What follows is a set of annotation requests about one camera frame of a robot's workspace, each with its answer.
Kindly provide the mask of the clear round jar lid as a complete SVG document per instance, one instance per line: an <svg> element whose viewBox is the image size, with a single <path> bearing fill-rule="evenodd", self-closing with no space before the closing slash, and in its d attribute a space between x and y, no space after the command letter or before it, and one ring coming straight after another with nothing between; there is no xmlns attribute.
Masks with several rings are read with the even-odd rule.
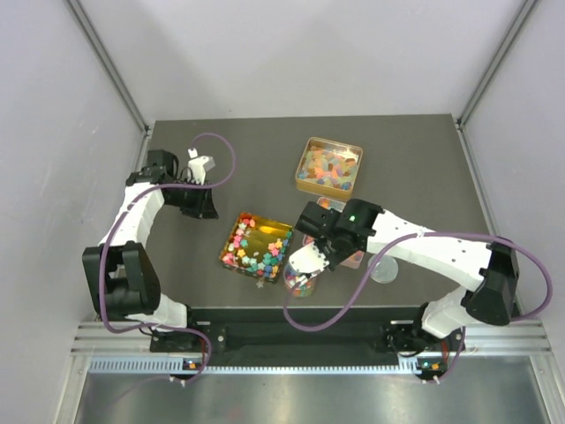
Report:
<svg viewBox="0 0 565 424"><path fill-rule="evenodd" d="M392 283L398 275L398 263L394 257L385 255L373 268L370 278L380 284Z"/></svg>

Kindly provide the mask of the gold tin of star candies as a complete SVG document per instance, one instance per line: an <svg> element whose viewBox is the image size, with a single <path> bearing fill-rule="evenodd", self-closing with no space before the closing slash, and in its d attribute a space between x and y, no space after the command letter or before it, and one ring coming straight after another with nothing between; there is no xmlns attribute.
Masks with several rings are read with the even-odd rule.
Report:
<svg viewBox="0 0 565 424"><path fill-rule="evenodd" d="M283 272L293 238L293 226L242 212L230 230L219 260L226 269L275 284Z"/></svg>

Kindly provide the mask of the gold tin of pastel gummies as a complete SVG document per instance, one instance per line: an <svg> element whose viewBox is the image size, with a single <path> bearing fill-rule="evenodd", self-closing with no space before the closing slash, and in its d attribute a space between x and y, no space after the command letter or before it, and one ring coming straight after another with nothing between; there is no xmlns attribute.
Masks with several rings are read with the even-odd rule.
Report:
<svg viewBox="0 0 565 424"><path fill-rule="evenodd" d="M362 158L361 147L311 137L295 172L297 189L347 201L353 194Z"/></svg>

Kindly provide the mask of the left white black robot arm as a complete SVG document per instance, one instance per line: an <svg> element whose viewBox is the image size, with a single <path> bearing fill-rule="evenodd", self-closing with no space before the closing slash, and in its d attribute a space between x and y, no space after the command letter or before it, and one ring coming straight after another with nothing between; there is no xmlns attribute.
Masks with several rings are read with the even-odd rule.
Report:
<svg viewBox="0 0 565 424"><path fill-rule="evenodd" d="M164 206L196 219L218 217L207 182L215 161L194 148L188 156L182 168L170 151L149 151L146 165L126 179L124 201L112 227L82 254L94 311L109 320L146 324L155 352L187 351L204 344L192 310L162 293L146 250L154 220Z"/></svg>

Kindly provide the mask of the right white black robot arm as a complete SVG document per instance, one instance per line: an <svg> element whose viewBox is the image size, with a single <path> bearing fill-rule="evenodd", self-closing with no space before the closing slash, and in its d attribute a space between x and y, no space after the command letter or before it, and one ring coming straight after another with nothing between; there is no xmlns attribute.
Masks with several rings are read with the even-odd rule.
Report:
<svg viewBox="0 0 565 424"><path fill-rule="evenodd" d="M512 321L519 268L516 247L504 238L432 231L360 199L347 201L342 210L308 202L297 228L312 238L289 258L300 282L362 251L376 261L389 256L457 283L441 299L423 304L411 328L397 333L415 351L433 349L470 324Z"/></svg>

